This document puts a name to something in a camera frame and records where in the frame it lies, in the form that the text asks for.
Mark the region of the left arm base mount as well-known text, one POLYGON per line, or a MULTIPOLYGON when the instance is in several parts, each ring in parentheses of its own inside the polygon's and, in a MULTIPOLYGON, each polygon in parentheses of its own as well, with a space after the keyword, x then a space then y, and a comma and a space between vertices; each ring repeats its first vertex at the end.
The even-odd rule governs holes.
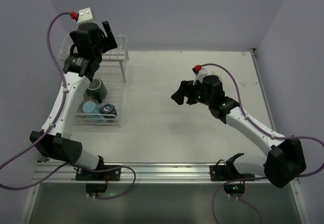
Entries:
POLYGON ((99 170, 103 172, 94 172, 78 168, 75 175, 76 181, 83 181, 86 183, 86 193, 95 198, 106 193, 110 181, 119 181, 121 169, 117 165, 104 165, 99 170))

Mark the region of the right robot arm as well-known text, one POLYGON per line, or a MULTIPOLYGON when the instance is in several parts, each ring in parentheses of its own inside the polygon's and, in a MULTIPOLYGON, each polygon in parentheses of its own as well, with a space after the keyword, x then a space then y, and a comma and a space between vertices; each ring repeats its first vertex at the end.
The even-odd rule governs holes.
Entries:
POLYGON ((300 140, 285 139, 260 122, 256 123, 260 129, 253 126, 241 112, 239 103, 225 95, 217 76, 207 75, 196 81, 182 81, 171 99, 178 105, 201 103, 208 106, 213 117, 242 133, 265 155, 265 158, 244 160, 243 154, 237 153, 224 165, 211 166, 211 171, 220 174, 224 180, 262 176, 274 186, 283 188, 306 170, 300 140))

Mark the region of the yellow green mug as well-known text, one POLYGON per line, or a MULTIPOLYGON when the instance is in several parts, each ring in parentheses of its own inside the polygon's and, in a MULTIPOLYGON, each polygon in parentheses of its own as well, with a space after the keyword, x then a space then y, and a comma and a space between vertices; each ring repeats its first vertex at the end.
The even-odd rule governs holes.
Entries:
POLYGON ((222 80, 221 75, 216 70, 210 70, 209 75, 217 76, 219 78, 219 80, 222 80))

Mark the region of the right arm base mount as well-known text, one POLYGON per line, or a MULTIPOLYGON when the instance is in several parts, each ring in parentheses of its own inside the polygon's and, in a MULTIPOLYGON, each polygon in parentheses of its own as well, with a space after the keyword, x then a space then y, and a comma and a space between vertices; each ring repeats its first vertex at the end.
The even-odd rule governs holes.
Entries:
MULTIPOLYGON (((211 181, 230 181, 241 178, 254 178, 255 175, 250 173, 240 173, 234 166, 235 160, 243 155, 244 153, 238 153, 226 161, 220 159, 216 164, 210 165, 209 174, 211 181)), ((240 198, 244 195, 246 190, 245 181, 225 184, 223 189, 230 197, 240 198)))

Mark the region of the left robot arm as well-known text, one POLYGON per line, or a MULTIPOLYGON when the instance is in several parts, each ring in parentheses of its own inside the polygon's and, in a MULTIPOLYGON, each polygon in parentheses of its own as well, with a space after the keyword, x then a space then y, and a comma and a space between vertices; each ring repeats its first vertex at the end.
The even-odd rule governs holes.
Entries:
POLYGON ((73 44, 61 70, 63 79, 56 101, 42 129, 30 135, 42 156, 90 170, 97 170, 102 158, 72 140, 71 134, 79 104, 100 67, 102 55, 117 48, 108 21, 102 26, 87 22, 69 33, 73 44))

